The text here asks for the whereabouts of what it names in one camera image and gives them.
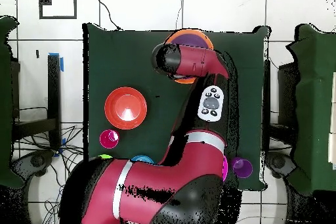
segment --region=purple bowl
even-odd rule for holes
[[[231,165],[234,173],[241,179],[248,178],[253,172],[253,166],[251,162],[244,158],[234,158],[231,161]]]

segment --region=white tile wall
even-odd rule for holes
[[[39,19],[39,0],[18,0],[18,21],[19,39],[83,39],[81,24],[99,23],[99,2],[77,0],[77,19]]]
[[[45,13],[54,15],[71,14],[71,0],[52,0],[52,6],[43,7]],[[110,10],[111,19],[125,30],[174,30],[182,26],[180,0],[101,0]],[[60,53],[64,58],[64,72],[61,72],[62,121],[83,121],[83,64],[82,42],[60,39],[82,39],[82,23],[91,22],[107,30],[116,27],[110,22],[108,12],[98,0],[77,0],[77,19],[39,19],[38,0],[0,0],[0,16],[16,17],[18,7],[18,52],[16,30],[10,34],[9,45],[13,55],[21,62],[20,107],[47,106],[47,55]],[[183,26],[210,31],[251,32],[256,26],[272,28],[269,55],[275,66],[293,61],[285,46],[294,40],[295,26],[313,23],[322,31],[336,27],[334,0],[184,0]],[[278,111],[277,69],[271,64],[271,110]],[[45,118],[45,110],[22,111],[21,119]],[[271,113],[271,122],[276,123],[278,115]],[[73,125],[62,124],[62,127]],[[83,145],[81,138],[73,144]],[[22,148],[30,145],[20,143]],[[271,147],[285,145],[274,141]],[[21,156],[29,150],[21,150]],[[59,181],[64,184],[64,165],[60,158],[54,158],[52,165],[58,172]],[[283,224],[281,219],[260,219],[264,217],[285,217],[286,190],[281,179],[275,179],[264,169],[264,181],[268,188],[262,192],[243,192],[240,218],[237,224]],[[56,200],[59,186],[51,167],[41,178],[34,177],[30,189],[30,213],[33,224],[41,224],[46,214],[44,201]]]
[[[112,21],[122,29],[175,30],[180,0],[101,0],[109,9]],[[115,30],[108,12],[101,6],[101,26]],[[181,27],[180,12],[177,27]]]
[[[239,218],[236,224],[260,224],[260,216],[261,205],[241,205]]]
[[[263,204],[261,208],[261,224],[285,224],[286,215],[287,205]]]
[[[293,41],[299,24],[312,23],[319,30],[330,32],[336,28],[335,13],[335,0],[267,0],[270,40]]]
[[[18,50],[20,107],[47,107],[48,54],[59,53],[64,59],[64,71],[60,72],[61,122],[83,122],[83,42],[19,41]],[[21,111],[20,119],[38,120],[43,114],[45,110],[25,110]]]
[[[252,32],[265,23],[265,0],[184,0],[186,28]]]

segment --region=purple cup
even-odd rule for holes
[[[119,133],[111,129],[104,130],[100,134],[99,141],[104,148],[114,148],[119,142]]]
[[[231,161],[232,169],[237,177],[241,179],[248,178],[253,172],[253,166],[251,162],[244,158],[234,158]]]

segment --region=white controller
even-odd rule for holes
[[[198,117],[207,122],[217,122],[222,116],[224,93],[217,86],[204,89],[198,106]]]

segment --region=red robot arm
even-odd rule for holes
[[[152,64],[159,73],[197,77],[165,156],[157,165],[109,160],[92,186],[81,224],[121,224],[121,219],[140,224],[214,223],[228,124],[226,62],[231,60],[199,47],[168,43],[154,49]]]

